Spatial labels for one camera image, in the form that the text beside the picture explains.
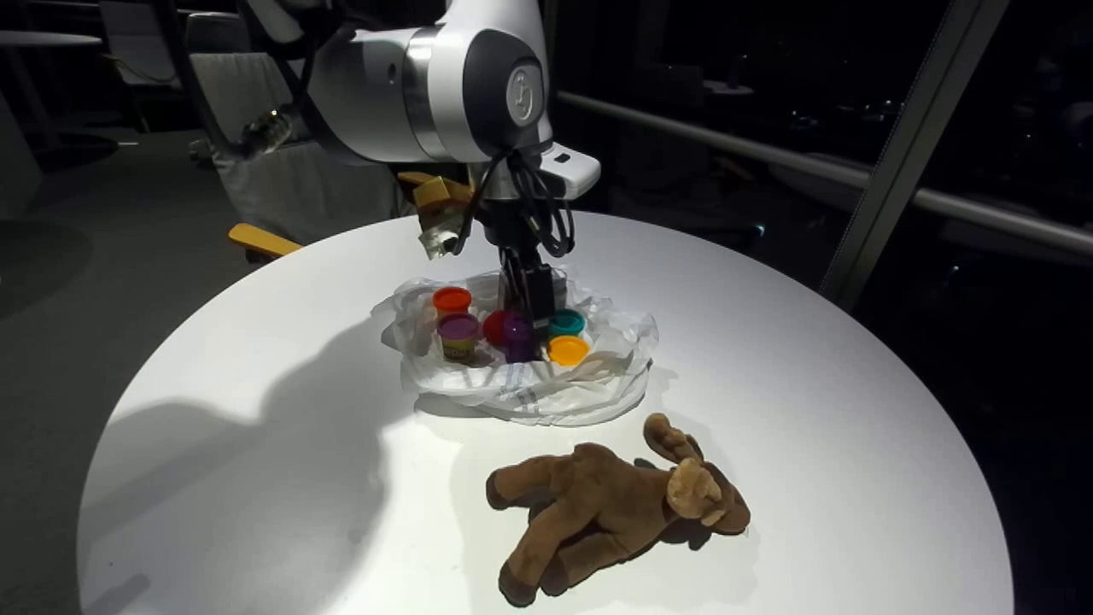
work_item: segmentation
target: metal railing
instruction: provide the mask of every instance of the metal railing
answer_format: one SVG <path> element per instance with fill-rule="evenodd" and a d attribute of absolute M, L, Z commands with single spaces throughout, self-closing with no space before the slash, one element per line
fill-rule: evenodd
<path fill-rule="evenodd" d="M 768 146 L 768 145 L 760 145 L 760 140 L 746 140 L 746 137 L 736 137 L 736 135 L 719 135 L 719 130 L 708 130 L 708 126 L 697 126 L 697 122 L 681 122 L 681 121 L 670 121 L 670 117 L 616 106 L 616 103 L 605 103 L 605 98 L 588 98 L 588 97 L 576 97 L 576 93 L 558 93 L 558 103 L 585 111 L 585 114 L 598 114 L 598 117 L 607 117 L 607 121 L 637 122 L 637 126 L 645 126 L 645 130 L 656 130 L 656 135 L 670 135 L 670 137 L 681 137 L 681 140 L 694 140 L 694 145 L 704 145 L 710 152 L 726 152 L 726 155 L 753 156 L 753 160 L 761 160 L 761 163 L 771 163 L 771 167 L 790 167 L 790 172 L 800 172 L 800 174 L 813 174 L 813 179 L 822 179 L 822 181 L 833 181 L 833 186 L 863 189 L 871 181 L 871 172 L 860 172 L 860 167 L 851 167 L 851 163 L 821 160 L 821 156 L 811 156 L 811 155 Z M 998 204 L 959 197 L 959 196 L 948 196 L 948 192 L 932 192 L 932 189 L 918 189 L 913 196 L 913 204 L 918 204 L 926 212 L 936 212 L 936 216 L 948 216 L 948 219 L 969 224 L 969 227 L 984 227 L 984 228 L 998 228 L 998 233 L 1007 233 L 1007 235 L 1034 241 L 1034 244 L 1045 244 L 1045 245 L 1057 245 L 1057 249 L 1093 257 L 1093 233 L 1082 233 L 1082 228 L 1074 228 L 1074 227 L 1058 227 L 1058 224 L 1048 224 L 1048 219 L 1006 212 Z"/>
<path fill-rule="evenodd" d="M 1067 254 L 1093 257 L 1093 233 L 1075 227 L 1058 227 L 1048 219 L 1007 212 L 992 202 L 973 202 L 948 192 L 924 189 L 924 172 L 936 152 L 936 140 L 942 137 L 958 103 L 963 98 L 963 89 L 969 77 L 977 72 L 977 61 L 984 60 L 1001 17 L 1007 10 L 1007 0 L 953 0 L 948 21 L 938 25 L 938 35 L 932 40 L 932 51 L 924 60 L 924 68 L 916 77 L 916 89 L 910 97 L 907 114 L 900 117 L 900 126 L 891 130 L 883 163 L 871 172 L 822 160 L 795 152 L 781 152 L 771 145 L 746 140 L 736 135 L 708 130 L 697 122 L 681 122 L 670 117 L 616 106 L 605 98 L 588 98 L 576 93 L 558 93 L 558 103 L 598 114 L 607 121 L 637 122 L 645 130 L 658 130 L 689 145 L 704 145 L 710 152 L 727 152 L 738 156 L 753 156 L 771 167 L 800 172 L 811 179 L 822 179 L 845 189 L 860 189 L 860 202 L 855 204 L 855 219 L 841 241 L 837 261 L 827 269 L 822 294 L 837 303 L 855 303 L 883 261 L 907 204 L 959 219 L 969 227 L 984 227 L 993 233 L 1007 233 L 1017 241 L 1045 244 Z"/>

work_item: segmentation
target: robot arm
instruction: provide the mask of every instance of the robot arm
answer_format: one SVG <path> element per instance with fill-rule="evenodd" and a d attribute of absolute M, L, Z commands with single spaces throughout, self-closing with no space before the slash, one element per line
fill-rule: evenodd
<path fill-rule="evenodd" d="M 574 249 L 564 202 L 601 174 L 550 130 L 550 72 L 537 0 L 449 0 L 424 29 L 367 30 L 330 0 L 245 0 L 299 111 L 270 114 L 261 145 L 309 126 L 334 155 L 381 163 L 467 163 L 482 181 L 463 224 L 424 228 L 428 254 L 463 254 L 467 219 L 501 254 L 505 301 L 550 331 L 555 273 Z"/>
<path fill-rule="evenodd" d="M 330 152 L 381 163 L 488 163 L 526 152 L 566 202 L 598 181 L 596 156 L 555 145 L 537 0 L 451 0 L 428 29 L 342 25 L 322 40 L 309 40 L 302 15 L 327 0 L 248 0 L 248 10 L 272 49 L 310 44 L 302 121 Z"/>

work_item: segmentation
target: white table surface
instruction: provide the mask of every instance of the white table surface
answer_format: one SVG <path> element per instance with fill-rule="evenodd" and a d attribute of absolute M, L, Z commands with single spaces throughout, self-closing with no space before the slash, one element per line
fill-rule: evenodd
<path fill-rule="evenodd" d="M 103 37 L 69 30 L 0 30 L 0 49 L 97 49 Z"/>
<path fill-rule="evenodd" d="M 746 536 L 656 547 L 534 611 L 1011 615 L 984 474 L 926 386 L 790 278 L 670 228 L 576 216 L 566 273 L 658 318 L 645 404 L 580 430 L 414 415 L 369 312 L 428 265 L 418 224 L 287 257 L 182 325 L 113 412 L 80 522 L 89 615 L 508 611 L 526 515 L 485 474 L 576 440 L 645 456 L 673 415 L 756 508 Z"/>

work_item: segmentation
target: plush toy leg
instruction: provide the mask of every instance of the plush toy leg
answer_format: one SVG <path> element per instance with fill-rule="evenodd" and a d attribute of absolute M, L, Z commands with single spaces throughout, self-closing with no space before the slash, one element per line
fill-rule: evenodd
<path fill-rule="evenodd" d="M 564 459 L 531 459 L 524 465 L 500 467 L 485 478 L 488 506 L 508 508 L 555 502 L 564 491 L 559 465 L 622 465 L 622 459 L 601 443 L 576 443 L 574 456 Z"/>
<path fill-rule="evenodd" d="M 592 508 L 576 508 L 571 502 L 555 502 L 550 508 L 542 508 L 501 568 L 501 595 L 514 605 L 534 605 L 558 547 L 580 532 L 588 522 Z"/>
<path fill-rule="evenodd" d="M 485 478 L 485 498 L 492 508 L 542 506 L 559 495 L 559 459 L 531 459 L 524 465 L 500 467 Z"/>
<path fill-rule="evenodd" d="M 542 593 L 564 595 L 585 585 L 592 576 L 640 558 L 649 547 L 622 547 L 611 532 L 588 532 L 576 545 L 566 545 L 555 555 Z"/>

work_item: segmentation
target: stuffed animal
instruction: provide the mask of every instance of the stuffed animal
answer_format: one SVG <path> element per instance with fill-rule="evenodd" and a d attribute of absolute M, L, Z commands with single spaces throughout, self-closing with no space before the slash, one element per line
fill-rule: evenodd
<path fill-rule="evenodd" d="M 534 605 L 541 589 L 564 595 L 658 539 L 699 547 L 710 532 L 746 532 L 748 502 L 704 463 L 689 433 L 652 415 L 645 443 L 675 467 L 662 473 L 641 459 L 630 465 L 601 443 L 576 443 L 574 456 L 531 459 L 488 474 L 492 508 L 531 508 L 531 531 L 500 578 L 508 605 Z"/>

